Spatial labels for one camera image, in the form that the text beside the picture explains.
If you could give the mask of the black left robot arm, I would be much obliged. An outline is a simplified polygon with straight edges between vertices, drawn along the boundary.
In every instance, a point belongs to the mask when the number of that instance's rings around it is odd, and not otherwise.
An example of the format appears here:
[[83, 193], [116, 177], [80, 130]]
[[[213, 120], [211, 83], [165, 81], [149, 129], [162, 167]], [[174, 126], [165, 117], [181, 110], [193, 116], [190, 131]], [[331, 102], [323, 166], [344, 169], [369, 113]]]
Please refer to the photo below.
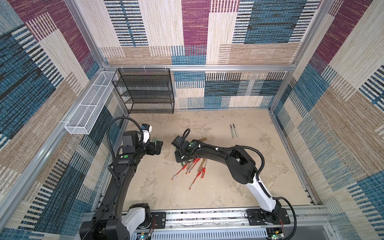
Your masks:
[[131, 240], [136, 229], [150, 229], [154, 225], [149, 204], [132, 205], [123, 212], [129, 185], [145, 155], [159, 155], [163, 142], [148, 142], [142, 146], [137, 131], [123, 134], [123, 144], [118, 148], [111, 165], [112, 179], [106, 194], [92, 219], [83, 222], [79, 234], [82, 240]]

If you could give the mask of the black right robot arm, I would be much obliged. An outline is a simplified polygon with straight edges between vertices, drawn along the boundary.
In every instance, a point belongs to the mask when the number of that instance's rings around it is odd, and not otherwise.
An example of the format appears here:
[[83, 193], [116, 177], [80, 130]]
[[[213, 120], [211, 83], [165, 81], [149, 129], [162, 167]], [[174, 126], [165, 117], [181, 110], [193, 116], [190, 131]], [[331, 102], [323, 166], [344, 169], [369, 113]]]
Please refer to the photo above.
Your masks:
[[193, 159], [213, 160], [226, 165], [233, 179], [247, 186], [262, 209], [265, 222], [275, 224], [280, 222], [279, 213], [281, 204], [271, 195], [260, 178], [260, 173], [265, 166], [265, 158], [255, 148], [236, 145], [222, 148], [205, 144], [198, 140], [188, 142], [181, 136], [176, 137], [172, 146], [176, 148], [175, 158], [178, 163]]

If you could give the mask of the brown pen right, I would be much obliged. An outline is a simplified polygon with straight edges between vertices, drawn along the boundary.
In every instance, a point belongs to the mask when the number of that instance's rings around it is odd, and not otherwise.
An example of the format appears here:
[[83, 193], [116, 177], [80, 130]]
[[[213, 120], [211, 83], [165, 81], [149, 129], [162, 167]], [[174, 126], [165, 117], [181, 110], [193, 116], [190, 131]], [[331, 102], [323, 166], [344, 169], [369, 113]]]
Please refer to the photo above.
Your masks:
[[203, 160], [202, 160], [202, 162], [201, 162], [201, 164], [200, 164], [200, 167], [198, 168], [198, 172], [201, 172], [201, 171], [202, 171], [202, 169], [203, 169], [203, 167], [204, 167], [206, 161], [207, 161], [207, 159], [203, 159]]

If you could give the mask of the red gel pen short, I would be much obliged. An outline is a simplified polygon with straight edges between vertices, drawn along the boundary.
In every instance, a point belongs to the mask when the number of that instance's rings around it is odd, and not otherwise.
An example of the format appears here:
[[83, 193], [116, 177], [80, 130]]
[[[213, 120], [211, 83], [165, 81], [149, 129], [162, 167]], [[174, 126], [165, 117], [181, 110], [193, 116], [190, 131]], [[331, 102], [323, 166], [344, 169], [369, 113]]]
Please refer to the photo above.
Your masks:
[[204, 178], [205, 176], [205, 173], [206, 173], [206, 168], [202, 168], [202, 171], [201, 171], [201, 178]]

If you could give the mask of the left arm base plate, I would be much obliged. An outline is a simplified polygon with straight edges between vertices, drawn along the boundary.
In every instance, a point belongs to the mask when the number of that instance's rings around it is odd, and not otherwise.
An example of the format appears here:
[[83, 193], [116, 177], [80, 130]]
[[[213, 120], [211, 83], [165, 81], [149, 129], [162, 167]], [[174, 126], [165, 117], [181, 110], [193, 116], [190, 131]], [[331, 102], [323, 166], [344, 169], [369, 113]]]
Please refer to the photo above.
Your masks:
[[139, 229], [142, 230], [157, 230], [157, 229], [165, 229], [166, 227], [166, 212], [152, 212], [150, 220], [148, 222], [144, 222], [139, 226]]

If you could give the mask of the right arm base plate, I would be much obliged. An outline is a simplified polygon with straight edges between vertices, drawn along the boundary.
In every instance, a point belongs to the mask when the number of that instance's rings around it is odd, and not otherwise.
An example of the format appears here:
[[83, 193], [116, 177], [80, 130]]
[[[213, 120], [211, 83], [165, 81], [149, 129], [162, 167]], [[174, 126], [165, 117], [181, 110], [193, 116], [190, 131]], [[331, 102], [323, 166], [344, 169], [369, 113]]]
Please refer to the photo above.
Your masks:
[[250, 226], [291, 224], [287, 210], [284, 208], [277, 213], [270, 213], [262, 209], [247, 209], [244, 217], [249, 221]]

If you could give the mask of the aluminium mounting rail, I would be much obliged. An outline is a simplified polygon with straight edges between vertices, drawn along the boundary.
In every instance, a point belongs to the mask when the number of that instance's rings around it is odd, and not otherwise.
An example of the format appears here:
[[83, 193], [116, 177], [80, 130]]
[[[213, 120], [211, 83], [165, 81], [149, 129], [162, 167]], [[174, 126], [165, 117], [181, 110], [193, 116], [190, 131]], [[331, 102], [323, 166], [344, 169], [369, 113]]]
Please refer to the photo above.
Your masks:
[[250, 226], [249, 221], [244, 217], [247, 209], [260, 209], [257, 207], [244, 208], [213, 208], [213, 209], [186, 209], [186, 210], [153, 210], [152, 212], [166, 212], [165, 229], [160, 231], [181, 231], [200, 229], [235, 229], [235, 228], [284, 228], [294, 226], [293, 212], [296, 213], [297, 227], [304, 226], [326, 226], [332, 222], [329, 211], [322, 205], [283, 206], [287, 210], [291, 224], [289, 225], [266, 225]]

